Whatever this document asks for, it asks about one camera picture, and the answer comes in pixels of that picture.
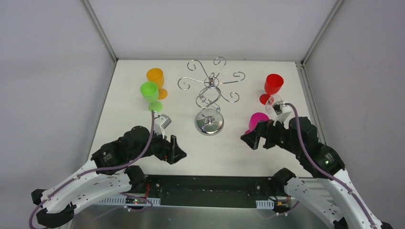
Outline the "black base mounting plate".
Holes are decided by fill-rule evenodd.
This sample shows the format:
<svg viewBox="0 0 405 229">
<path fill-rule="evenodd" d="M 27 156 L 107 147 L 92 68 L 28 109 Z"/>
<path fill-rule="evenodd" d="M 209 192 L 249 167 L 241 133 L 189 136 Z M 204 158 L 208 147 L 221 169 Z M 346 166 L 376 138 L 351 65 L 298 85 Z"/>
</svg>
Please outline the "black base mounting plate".
<svg viewBox="0 0 405 229">
<path fill-rule="evenodd" d="M 148 175 L 129 192 L 177 207 L 255 208 L 257 201 L 290 200 L 273 177 Z"/>
</svg>

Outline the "pink wine glass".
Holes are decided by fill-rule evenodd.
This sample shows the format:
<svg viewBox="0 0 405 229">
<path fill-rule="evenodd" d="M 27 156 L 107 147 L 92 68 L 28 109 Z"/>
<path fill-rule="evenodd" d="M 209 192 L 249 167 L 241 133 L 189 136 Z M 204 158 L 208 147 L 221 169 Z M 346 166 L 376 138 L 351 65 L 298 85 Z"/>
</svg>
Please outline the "pink wine glass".
<svg viewBox="0 0 405 229">
<path fill-rule="evenodd" d="M 249 123 L 248 123 L 248 130 L 244 132 L 244 134 L 248 134 L 249 132 L 253 131 L 260 121 L 268 121 L 269 116 L 262 112 L 257 112 L 251 115 Z"/>
</svg>

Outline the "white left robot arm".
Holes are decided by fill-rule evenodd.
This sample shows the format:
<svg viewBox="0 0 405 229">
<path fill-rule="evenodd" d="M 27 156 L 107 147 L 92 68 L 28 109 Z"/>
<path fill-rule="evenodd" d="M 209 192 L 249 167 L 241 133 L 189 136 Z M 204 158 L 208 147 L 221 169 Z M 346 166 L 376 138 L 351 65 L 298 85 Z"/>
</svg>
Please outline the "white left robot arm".
<svg viewBox="0 0 405 229">
<path fill-rule="evenodd" d="M 29 218 L 46 229 L 60 227 L 86 207 L 120 193 L 140 193 L 145 189 L 146 176 L 134 163 L 143 157 L 155 156 L 168 164 L 175 164 L 187 154 L 179 147 L 177 138 L 171 139 L 135 126 L 122 137 L 106 143 L 94 152 L 80 169 L 59 185 L 36 189 L 31 193 L 36 205 Z"/>
</svg>

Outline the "orange wine glass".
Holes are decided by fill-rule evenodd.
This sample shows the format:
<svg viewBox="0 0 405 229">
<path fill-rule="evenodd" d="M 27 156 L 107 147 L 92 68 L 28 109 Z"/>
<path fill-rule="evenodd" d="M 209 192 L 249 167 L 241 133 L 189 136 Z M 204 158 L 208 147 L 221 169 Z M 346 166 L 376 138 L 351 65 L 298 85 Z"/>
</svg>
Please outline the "orange wine glass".
<svg viewBox="0 0 405 229">
<path fill-rule="evenodd" d="M 152 68 L 148 70 L 146 77 L 148 81 L 154 82 L 158 86 L 159 100 L 163 100 L 168 96 L 168 91 L 163 88 L 164 74 L 160 68 Z"/>
</svg>

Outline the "red wine glass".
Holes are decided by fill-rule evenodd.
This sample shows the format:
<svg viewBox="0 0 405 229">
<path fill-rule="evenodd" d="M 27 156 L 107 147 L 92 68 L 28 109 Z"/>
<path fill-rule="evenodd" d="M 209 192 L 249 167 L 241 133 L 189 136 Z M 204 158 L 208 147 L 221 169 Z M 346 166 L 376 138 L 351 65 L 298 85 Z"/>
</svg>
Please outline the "red wine glass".
<svg viewBox="0 0 405 229">
<path fill-rule="evenodd" d="M 280 76 L 279 74 L 275 74 L 275 73 L 269 74 L 266 77 L 265 84 L 264 84 L 264 90 L 266 93 L 262 94 L 259 97 L 260 103 L 265 104 L 271 95 L 274 95 L 279 92 L 279 90 L 281 89 L 283 84 L 284 84 L 284 79 L 282 78 L 282 76 Z"/>
</svg>

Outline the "chrome wine glass rack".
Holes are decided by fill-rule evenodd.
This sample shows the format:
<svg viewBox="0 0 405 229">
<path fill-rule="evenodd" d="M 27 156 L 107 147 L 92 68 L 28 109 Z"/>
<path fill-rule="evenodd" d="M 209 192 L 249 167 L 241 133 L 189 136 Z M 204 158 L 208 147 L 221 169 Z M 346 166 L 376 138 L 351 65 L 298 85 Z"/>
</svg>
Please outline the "chrome wine glass rack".
<svg viewBox="0 0 405 229">
<path fill-rule="evenodd" d="M 199 65 L 205 75 L 205 78 L 203 80 L 197 80 L 185 76 L 181 77 L 177 82 L 178 87 L 183 91 L 190 89 L 190 84 L 187 83 L 188 81 L 198 82 L 203 85 L 203 88 L 199 91 L 195 98 L 195 103 L 201 110 L 194 119 L 194 125 L 196 130 L 205 136 L 217 135 L 224 128 L 224 117 L 221 114 L 221 107 L 217 102 L 221 98 L 231 104 L 237 103 L 240 100 L 240 95 L 237 92 L 230 92 L 229 98 L 226 98 L 220 89 L 220 85 L 241 82 L 246 78 L 246 74 L 244 72 L 237 71 L 233 73 L 235 80 L 222 82 L 219 79 L 219 75 L 225 68 L 226 64 L 227 60 L 224 57 L 216 57 L 213 60 L 213 65 L 221 65 L 221 69 L 218 72 L 208 73 L 201 61 L 190 60 L 187 63 L 187 69 L 189 71 L 195 71 L 197 69 L 197 65 Z"/>
</svg>

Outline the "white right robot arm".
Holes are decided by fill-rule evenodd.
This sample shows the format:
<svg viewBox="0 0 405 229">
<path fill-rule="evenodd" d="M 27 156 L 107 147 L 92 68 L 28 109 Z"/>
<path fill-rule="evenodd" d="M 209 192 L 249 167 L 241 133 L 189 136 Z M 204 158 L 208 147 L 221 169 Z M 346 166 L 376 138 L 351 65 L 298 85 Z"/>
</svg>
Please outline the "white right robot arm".
<svg viewBox="0 0 405 229">
<path fill-rule="evenodd" d="M 288 128 L 279 121 L 260 121 L 255 129 L 242 135 L 251 149 L 256 150 L 260 138 L 265 149 L 278 146 L 295 155 L 308 171 L 330 194 L 333 202 L 308 190 L 303 181 L 283 168 L 274 174 L 271 189 L 276 195 L 285 193 L 294 197 L 320 218 L 330 229 L 390 229 L 379 220 L 357 193 L 345 164 L 331 147 L 319 142 L 317 128 L 307 117 L 294 117 Z"/>
</svg>

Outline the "clear wine glass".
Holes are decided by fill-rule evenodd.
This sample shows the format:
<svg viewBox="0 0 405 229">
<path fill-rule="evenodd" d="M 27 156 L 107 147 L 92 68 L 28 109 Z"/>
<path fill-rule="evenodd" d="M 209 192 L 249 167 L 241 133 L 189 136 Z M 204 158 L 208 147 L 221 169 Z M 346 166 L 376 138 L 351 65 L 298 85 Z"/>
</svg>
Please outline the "clear wine glass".
<svg viewBox="0 0 405 229">
<path fill-rule="evenodd" d="M 281 97 L 277 94 L 269 96 L 265 102 L 265 110 L 268 115 L 278 115 L 280 113 L 279 102 Z"/>
</svg>

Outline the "green wine glass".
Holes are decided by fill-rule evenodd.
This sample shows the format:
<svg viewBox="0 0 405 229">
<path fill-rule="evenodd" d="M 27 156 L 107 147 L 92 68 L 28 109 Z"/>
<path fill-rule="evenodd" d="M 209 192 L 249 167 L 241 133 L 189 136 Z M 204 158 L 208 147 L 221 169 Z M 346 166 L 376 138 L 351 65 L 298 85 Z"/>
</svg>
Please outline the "green wine glass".
<svg viewBox="0 0 405 229">
<path fill-rule="evenodd" d="M 140 92 L 142 97 L 149 103 L 148 109 L 154 112 L 160 112 L 163 105 L 159 102 L 159 88 L 156 83 L 148 81 L 141 85 Z"/>
</svg>

